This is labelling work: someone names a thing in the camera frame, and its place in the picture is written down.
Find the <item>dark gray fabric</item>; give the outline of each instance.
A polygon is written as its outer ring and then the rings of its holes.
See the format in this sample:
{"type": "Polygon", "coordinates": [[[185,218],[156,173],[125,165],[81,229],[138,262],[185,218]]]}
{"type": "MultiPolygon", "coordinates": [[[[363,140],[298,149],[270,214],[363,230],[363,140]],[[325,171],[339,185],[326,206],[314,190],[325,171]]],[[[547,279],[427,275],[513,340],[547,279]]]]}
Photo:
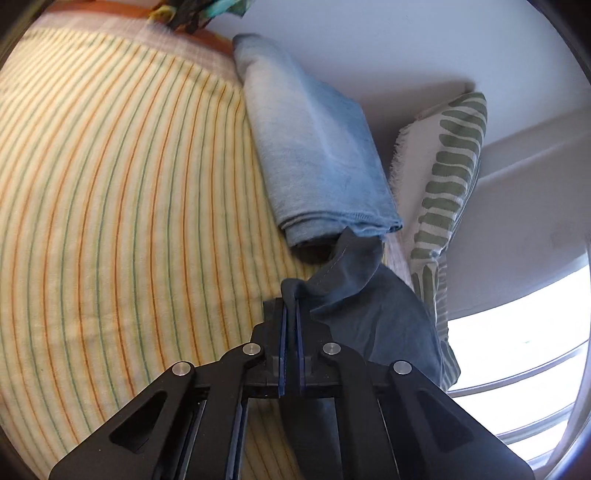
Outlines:
{"type": "MultiPolygon", "coordinates": [[[[422,301],[381,258],[379,238],[359,238],[346,229],[332,260],[311,279],[281,283],[287,308],[307,299],[312,318],[330,326],[335,342],[378,364],[407,360],[440,385],[443,364],[435,325],[422,301]]],[[[280,407],[304,477],[341,479],[333,400],[285,398],[280,407]]]]}

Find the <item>light blue denim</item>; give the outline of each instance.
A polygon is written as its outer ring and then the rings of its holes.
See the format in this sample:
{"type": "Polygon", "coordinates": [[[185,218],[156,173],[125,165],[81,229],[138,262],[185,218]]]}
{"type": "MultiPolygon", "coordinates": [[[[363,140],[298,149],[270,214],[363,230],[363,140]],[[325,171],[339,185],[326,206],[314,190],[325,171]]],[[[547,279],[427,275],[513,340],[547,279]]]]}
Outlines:
{"type": "Polygon", "coordinates": [[[305,73],[279,45],[234,39],[267,195],[290,246],[346,227],[377,236],[402,227],[358,103],[305,73]]]}

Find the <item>window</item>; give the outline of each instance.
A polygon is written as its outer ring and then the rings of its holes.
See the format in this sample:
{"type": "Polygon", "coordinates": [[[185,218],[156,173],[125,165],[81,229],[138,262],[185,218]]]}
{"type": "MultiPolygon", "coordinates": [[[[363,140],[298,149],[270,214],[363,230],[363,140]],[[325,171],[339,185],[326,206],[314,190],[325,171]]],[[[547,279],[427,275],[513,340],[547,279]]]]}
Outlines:
{"type": "Polygon", "coordinates": [[[462,374],[450,395],[530,464],[560,441],[589,340],[589,266],[527,297],[454,320],[462,374]]]}

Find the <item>metal screw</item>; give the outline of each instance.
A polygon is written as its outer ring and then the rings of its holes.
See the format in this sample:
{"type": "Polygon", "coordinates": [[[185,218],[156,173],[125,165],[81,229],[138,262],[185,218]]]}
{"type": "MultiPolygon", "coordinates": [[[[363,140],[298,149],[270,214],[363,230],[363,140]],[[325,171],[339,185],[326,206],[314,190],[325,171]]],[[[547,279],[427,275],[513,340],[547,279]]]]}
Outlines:
{"type": "Polygon", "coordinates": [[[411,371],[413,371],[413,367],[408,362],[405,362],[404,360],[399,360],[394,364],[394,371],[398,375],[407,375],[411,371]]]}
{"type": "Polygon", "coordinates": [[[242,347],[242,351],[246,355],[256,355],[261,351],[261,346],[258,343],[247,343],[242,347]]]}
{"type": "Polygon", "coordinates": [[[191,365],[187,362],[179,362],[173,365],[173,373],[182,377],[183,375],[187,375],[191,371],[191,365]]]}
{"type": "Polygon", "coordinates": [[[334,342],[325,343],[322,350],[324,350],[324,353],[327,355],[336,355],[340,352],[340,345],[334,342]]]}

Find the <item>gray cloth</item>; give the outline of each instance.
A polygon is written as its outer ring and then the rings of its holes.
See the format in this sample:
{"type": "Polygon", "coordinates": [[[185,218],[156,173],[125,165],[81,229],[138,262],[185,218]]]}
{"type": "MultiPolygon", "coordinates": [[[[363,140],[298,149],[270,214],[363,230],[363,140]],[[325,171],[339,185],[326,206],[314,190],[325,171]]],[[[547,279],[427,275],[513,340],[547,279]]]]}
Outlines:
{"type": "MultiPolygon", "coordinates": [[[[335,342],[378,364],[407,360],[441,385],[443,363],[434,324],[422,301],[381,264],[381,257],[379,238],[358,238],[345,230],[333,259],[311,279],[282,282],[287,308],[305,298],[313,306],[312,319],[329,325],[335,342]]],[[[286,398],[280,407],[306,480],[342,478],[333,400],[286,398]]]]}
{"type": "Polygon", "coordinates": [[[234,38],[267,195],[293,247],[402,227],[361,107],[258,35],[234,38]]]}

